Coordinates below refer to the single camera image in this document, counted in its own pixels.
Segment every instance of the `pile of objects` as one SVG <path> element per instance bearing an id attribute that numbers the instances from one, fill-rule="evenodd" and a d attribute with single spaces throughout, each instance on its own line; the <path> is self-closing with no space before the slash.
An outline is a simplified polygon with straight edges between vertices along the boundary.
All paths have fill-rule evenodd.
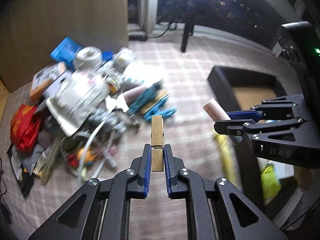
<path id="1" fill-rule="evenodd" d="M 97 158 L 101 161 L 92 177 L 105 162 L 116 170 L 112 155 L 127 129 L 138 131 L 137 114 L 150 121 L 152 115 L 166 119 L 176 112 L 164 108 L 169 92 L 162 90 L 163 70 L 135 60 L 128 48 L 113 54 L 65 38 L 51 57 L 58 63 L 33 78 L 30 100 L 35 105 L 21 105 L 11 121 L 8 156 L 24 197 L 33 174 L 46 184 L 57 161 L 79 185 Z"/>

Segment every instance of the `checkered tablecloth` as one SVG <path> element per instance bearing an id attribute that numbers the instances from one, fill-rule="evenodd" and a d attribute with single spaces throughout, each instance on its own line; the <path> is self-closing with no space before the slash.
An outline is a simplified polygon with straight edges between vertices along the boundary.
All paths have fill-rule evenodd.
<path id="1" fill-rule="evenodd" d="M 187 168 L 201 176 L 216 179 L 222 176 L 217 147 L 212 139 L 213 122 L 202 106 L 214 97 L 207 84 L 207 76 L 215 64 L 257 70 L 277 76 L 288 93 L 300 89 L 293 69 L 282 58 L 248 46 L 204 37 L 190 37 L 187 52 L 180 52 L 181 34 L 169 33 L 147 42 L 130 42 L 129 48 L 145 64 L 162 66 L 164 87 L 169 90 L 167 106 L 176 106 L 177 113 L 164 121 L 165 143 L 171 144 L 173 155 L 182 158 Z M 6 151 L 10 141 L 10 120 L 22 103 L 28 102 L 30 85 L 9 97 L 0 138 L 4 176 L 8 192 L 4 196 L 12 212 L 11 226 L 20 239 L 27 239 L 76 190 L 76 179 L 64 167 L 54 169 L 46 186 L 35 179 L 28 198 L 23 199 L 14 179 Z M 139 133 L 127 134 L 115 155 L 119 171 L 128 168 L 131 161 L 142 155 L 145 143 L 150 143 L 151 127 L 143 123 Z M 100 177 L 112 178 L 107 167 Z M 146 200 L 132 200 L 129 239 L 187 239 L 187 222 L 183 200 L 169 200 L 164 173 L 152 173 L 150 191 Z"/>

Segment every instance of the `red bag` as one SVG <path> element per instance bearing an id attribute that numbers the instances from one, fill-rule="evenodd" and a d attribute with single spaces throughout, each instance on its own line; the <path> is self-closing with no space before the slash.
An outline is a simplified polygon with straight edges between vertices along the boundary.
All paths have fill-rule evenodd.
<path id="1" fill-rule="evenodd" d="M 10 140 L 18 150 L 31 153 L 39 134 L 41 113 L 35 106 L 21 105 L 11 119 Z"/>

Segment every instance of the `wooden clothespin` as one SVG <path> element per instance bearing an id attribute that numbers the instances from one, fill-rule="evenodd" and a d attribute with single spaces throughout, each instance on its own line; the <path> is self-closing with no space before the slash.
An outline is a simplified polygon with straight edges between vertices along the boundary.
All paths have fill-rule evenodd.
<path id="1" fill-rule="evenodd" d="M 162 115 L 151 117 L 151 171 L 163 171 L 163 119 Z"/>

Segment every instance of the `wall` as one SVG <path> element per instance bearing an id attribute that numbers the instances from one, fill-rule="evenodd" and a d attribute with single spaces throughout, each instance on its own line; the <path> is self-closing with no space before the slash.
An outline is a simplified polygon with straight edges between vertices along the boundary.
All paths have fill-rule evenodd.
<path id="1" fill-rule="evenodd" d="M 30 82 L 66 36 L 117 51 L 127 21 L 127 0 L 13 0 L 0 20 L 1 78 L 10 92 Z"/>

